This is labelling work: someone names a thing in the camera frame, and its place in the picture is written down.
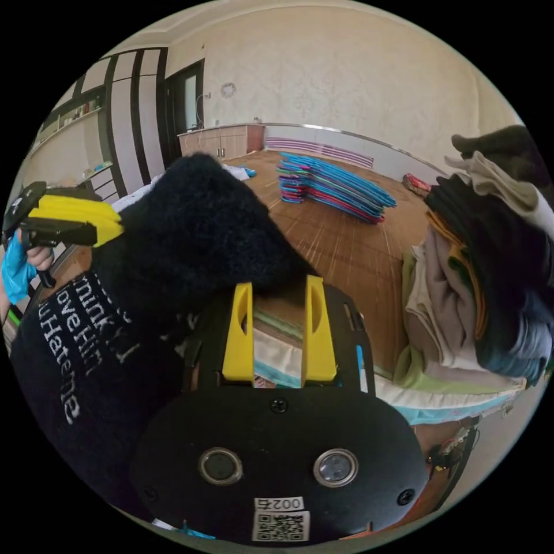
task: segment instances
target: number label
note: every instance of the number label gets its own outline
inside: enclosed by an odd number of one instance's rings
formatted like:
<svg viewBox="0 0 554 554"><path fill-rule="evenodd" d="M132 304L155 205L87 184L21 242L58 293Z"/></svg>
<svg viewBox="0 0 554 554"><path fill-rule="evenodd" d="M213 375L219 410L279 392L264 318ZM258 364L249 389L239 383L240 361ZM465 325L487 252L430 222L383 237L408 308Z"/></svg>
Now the number label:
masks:
<svg viewBox="0 0 554 554"><path fill-rule="evenodd" d="M302 496L254 498L254 509L263 512L295 512L304 509Z"/></svg>

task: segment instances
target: black fuzzy fabric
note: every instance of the black fuzzy fabric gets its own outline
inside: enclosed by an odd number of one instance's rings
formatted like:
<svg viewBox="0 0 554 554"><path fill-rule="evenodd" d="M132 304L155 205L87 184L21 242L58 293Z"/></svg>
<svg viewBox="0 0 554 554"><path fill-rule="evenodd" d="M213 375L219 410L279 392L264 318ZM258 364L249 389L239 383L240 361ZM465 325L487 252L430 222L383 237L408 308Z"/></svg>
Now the black fuzzy fabric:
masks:
<svg viewBox="0 0 554 554"><path fill-rule="evenodd" d="M177 160L121 218L92 268L135 320L194 311L237 283L274 293L317 275L251 188L205 154Z"/></svg>
<svg viewBox="0 0 554 554"><path fill-rule="evenodd" d="M496 163L512 179L527 181L538 188L551 188L552 177L527 127L510 125L480 137L452 136L452 145L469 159L475 151Z"/></svg>
<svg viewBox="0 0 554 554"><path fill-rule="evenodd" d="M238 283L280 293L317 273L248 185L207 155L178 160L121 216L125 232L95 250L93 270L25 314L10 359L72 470L105 501L150 519L129 465L148 421L182 392L175 347L190 318Z"/></svg>

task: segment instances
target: screw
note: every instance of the screw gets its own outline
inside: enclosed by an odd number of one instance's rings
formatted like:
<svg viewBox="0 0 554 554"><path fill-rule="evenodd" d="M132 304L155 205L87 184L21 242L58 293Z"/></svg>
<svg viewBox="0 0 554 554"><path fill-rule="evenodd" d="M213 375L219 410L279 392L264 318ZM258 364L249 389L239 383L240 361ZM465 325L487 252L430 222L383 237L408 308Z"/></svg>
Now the screw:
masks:
<svg viewBox="0 0 554 554"><path fill-rule="evenodd" d="M405 506L409 504L415 497L416 492L414 489L406 489L405 491L402 491L400 493L397 502L400 506Z"/></svg>
<svg viewBox="0 0 554 554"><path fill-rule="evenodd" d="M158 499L158 495L156 494L156 491L149 486L144 487L143 493L149 502L156 502Z"/></svg>
<svg viewBox="0 0 554 554"><path fill-rule="evenodd" d="M283 398L276 398L275 400L272 400L269 405L271 411L276 414L284 414L288 407L289 405L287 404L287 401Z"/></svg>

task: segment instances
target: doorway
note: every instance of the doorway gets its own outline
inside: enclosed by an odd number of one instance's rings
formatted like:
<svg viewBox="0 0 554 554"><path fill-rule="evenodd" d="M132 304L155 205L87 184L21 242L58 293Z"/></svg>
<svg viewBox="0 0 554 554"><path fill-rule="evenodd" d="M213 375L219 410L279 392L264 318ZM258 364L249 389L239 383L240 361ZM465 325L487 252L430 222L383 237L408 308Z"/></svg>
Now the doorway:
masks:
<svg viewBox="0 0 554 554"><path fill-rule="evenodd" d="M179 134L204 127L204 60L166 79L171 158L181 156Z"/></svg>

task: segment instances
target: green cloth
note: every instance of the green cloth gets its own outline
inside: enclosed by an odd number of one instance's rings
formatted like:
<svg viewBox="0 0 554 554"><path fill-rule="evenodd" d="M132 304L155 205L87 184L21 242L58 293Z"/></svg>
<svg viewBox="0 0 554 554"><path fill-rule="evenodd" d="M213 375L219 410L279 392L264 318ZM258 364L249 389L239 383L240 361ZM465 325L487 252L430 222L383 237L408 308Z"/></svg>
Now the green cloth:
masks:
<svg viewBox="0 0 554 554"><path fill-rule="evenodd" d="M416 260L410 250L402 255L402 309L410 296L410 278ZM443 381L425 374L423 354L412 345L400 353L394 370L393 382L402 388L436 394L488 394L503 392L504 388L484 387L464 381Z"/></svg>

